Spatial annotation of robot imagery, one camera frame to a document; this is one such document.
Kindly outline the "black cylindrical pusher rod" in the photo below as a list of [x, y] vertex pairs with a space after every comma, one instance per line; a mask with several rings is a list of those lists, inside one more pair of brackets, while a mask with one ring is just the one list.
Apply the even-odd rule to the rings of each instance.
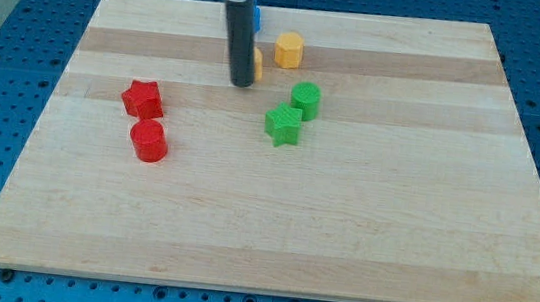
[[252, 86], [255, 79], [254, 2], [225, 2], [230, 80], [240, 88]]

